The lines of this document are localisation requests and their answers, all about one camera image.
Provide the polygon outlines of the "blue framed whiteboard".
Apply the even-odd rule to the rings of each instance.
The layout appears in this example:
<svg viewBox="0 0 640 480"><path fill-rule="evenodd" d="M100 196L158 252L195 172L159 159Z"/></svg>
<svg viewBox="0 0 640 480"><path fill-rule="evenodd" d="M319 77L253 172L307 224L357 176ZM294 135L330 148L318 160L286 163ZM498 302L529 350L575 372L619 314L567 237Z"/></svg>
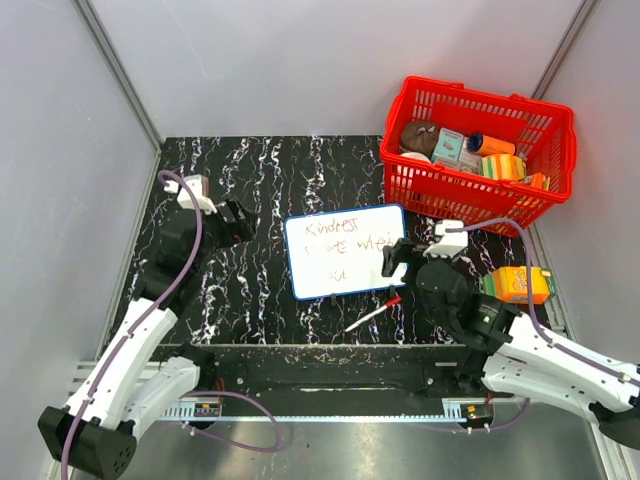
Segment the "blue framed whiteboard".
<svg viewBox="0 0 640 480"><path fill-rule="evenodd" d="M284 222L291 288L299 301L399 288L407 266L381 274L383 249L406 234L397 204L290 217Z"/></svg>

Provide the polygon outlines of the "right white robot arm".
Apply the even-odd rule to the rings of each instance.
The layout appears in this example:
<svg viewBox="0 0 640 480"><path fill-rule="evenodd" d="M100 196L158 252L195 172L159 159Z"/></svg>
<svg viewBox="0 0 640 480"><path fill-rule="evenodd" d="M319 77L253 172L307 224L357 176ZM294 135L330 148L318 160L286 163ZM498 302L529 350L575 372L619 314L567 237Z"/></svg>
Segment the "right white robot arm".
<svg viewBox="0 0 640 480"><path fill-rule="evenodd" d="M586 348L477 291L451 260L432 255L425 245L401 238L384 247L383 276L402 263L427 320L471 350L454 373L460 392L476 396L487 388L552 405L638 449L638 365Z"/></svg>

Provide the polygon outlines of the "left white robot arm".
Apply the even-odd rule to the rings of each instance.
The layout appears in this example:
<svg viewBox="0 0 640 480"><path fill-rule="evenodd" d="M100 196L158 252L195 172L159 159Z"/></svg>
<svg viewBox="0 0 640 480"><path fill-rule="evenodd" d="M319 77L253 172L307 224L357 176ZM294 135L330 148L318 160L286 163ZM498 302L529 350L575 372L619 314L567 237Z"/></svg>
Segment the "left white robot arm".
<svg viewBox="0 0 640 480"><path fill-rule="evenodd" d="M38 429L62 478L71 469L118 479L146 430L179 397L218 385L214 354L183 344L138 382L160 341L199 289L218 250L252 240L257 216L235 200L210 210L182 207L161 225L126 314L84 383L61 407L47 407Z"/></svg>

